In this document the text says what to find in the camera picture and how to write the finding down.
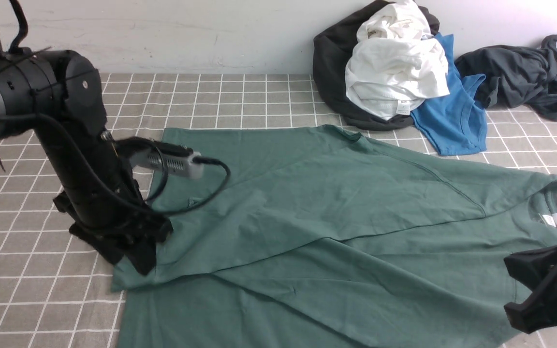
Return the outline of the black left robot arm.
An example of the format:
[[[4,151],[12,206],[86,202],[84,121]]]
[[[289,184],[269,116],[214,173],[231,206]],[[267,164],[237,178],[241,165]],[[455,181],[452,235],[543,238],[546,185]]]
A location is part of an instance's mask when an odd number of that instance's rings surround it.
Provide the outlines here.
[[[172,227],[144,201],[132,170],[157,143],[116,141],[106,118],[100,75],[82,55],[0,55],[0,141],[33,130],[63,187],[53,202],[73,219],[69,232],[107,262],[126,258],[148,275]]]

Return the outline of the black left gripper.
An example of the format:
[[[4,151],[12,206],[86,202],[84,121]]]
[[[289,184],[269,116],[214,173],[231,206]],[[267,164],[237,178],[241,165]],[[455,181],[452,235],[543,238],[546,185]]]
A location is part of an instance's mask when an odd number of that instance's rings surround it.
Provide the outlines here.
[[[63,191],[53,202],[73,218],[71,235],[113,266],[125,255],[143,276],[157,264],[157,243],[173,232],[169,219],[151,212],[139,191]]]

